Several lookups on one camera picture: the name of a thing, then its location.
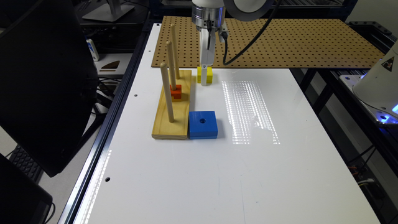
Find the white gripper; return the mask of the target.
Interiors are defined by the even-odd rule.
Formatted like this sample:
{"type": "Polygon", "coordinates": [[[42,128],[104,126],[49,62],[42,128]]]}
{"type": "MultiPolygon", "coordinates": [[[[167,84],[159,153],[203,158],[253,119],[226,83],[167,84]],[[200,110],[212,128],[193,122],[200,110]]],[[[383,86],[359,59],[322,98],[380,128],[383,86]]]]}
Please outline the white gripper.
{"type": "Polygon", "coordinates": [[[200,29],[200,65],[201,65],[201,86],[206,86],[207,65],[213,65],[215,60],[216,38],[224,42],[223,37],[228,36],[228,28],[221,26],[212,28],[208,31],[206,28],[200,29]]]}

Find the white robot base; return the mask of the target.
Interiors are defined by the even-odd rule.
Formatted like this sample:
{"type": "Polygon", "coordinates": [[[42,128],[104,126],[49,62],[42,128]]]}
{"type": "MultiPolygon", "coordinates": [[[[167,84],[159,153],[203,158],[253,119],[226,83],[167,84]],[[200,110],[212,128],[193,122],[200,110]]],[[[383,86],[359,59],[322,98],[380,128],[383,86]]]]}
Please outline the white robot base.
{"type": "Polygon", "coordinates": [[[364,75],[340,80],[378,125],[397,126],[397,44],[364,75]]]}

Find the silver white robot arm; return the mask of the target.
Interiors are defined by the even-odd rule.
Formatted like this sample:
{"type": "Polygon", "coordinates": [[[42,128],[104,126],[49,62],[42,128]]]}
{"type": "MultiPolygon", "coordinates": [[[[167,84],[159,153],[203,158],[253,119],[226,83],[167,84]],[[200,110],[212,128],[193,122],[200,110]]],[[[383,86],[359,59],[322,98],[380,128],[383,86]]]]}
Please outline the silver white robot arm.
{"type": "Polygon", "coordinates": [[[225,13],[239,21],[253,21],[263,16],[273,4],[272,0],[193,0],[192,22],[200,33],[201,85],[207,84],[209,67],[215,60],[216,37],[221,40],[228,33],[225,13]]]}

